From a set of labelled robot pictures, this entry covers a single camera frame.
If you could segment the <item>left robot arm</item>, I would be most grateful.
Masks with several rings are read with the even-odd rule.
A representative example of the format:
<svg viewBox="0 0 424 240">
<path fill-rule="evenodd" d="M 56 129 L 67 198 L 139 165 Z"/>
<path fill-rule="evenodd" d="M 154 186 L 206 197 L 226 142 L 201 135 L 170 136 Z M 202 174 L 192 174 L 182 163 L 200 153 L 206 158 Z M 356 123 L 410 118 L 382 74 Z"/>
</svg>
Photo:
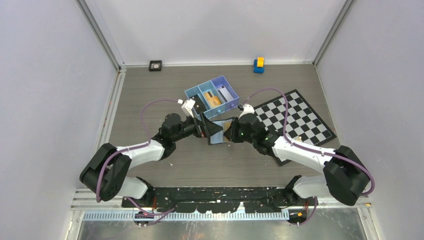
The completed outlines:
<svg viewBox="0 0 424 240">
<path fill-rule="evenodd" d="M 201 119 L 188 116 L 182 120 L 177 113 L 168 114 L 158 133 L 139 145 L 115 147 L 104 143 L 82 170 L 79 180 L 95 193 L 97 202 L 107 202 L 115 196 L 130 197 L 141 207 L 153 202 L 150 184 L 139 177 L 128 177 L 130 169 L 148 162 L 168 158 L 176 150 L 176 142 L 195 136 L 211 136 L 224 128 L 210 121 L 204 114 Z"/>
</svg>

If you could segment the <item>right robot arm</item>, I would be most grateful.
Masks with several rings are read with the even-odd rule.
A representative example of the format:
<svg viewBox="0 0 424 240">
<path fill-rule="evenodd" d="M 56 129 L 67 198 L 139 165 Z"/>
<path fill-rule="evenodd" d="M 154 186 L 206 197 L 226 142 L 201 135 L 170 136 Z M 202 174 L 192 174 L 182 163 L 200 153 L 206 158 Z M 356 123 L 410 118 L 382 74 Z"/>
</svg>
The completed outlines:
<svg viewBox="0 0 424 240">
<path fill-rule="evenodd" d="M 283 132 L 266 129 L 252 113 L 235 117 L 223 135 L 233 143 L 250 143 L 262 155 L 290 160 L 319 173 L 314 177 L 293 178 L 285 192 L 291 205 L 299 205 L 311 197 L 331 196 L 353 206 L 359 197 L 375 190 L 375 179 L 347 146 L 323 148 L 294 140 Z"/>
</svg>

